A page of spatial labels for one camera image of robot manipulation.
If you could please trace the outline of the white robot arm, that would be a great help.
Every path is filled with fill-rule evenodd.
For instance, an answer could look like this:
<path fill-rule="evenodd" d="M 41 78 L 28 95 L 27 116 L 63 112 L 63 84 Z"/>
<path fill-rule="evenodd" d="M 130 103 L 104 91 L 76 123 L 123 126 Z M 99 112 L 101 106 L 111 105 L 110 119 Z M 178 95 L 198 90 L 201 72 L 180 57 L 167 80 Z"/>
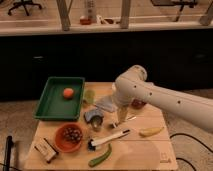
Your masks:
<path fill-rule="evenodd" d="M 213 134 L 213 99 L 162 88 L 146 79 L 147 72 L 140 65 L 120 74 L 115 80 L 114 103 L 122 107 L 138 99 Z"/>

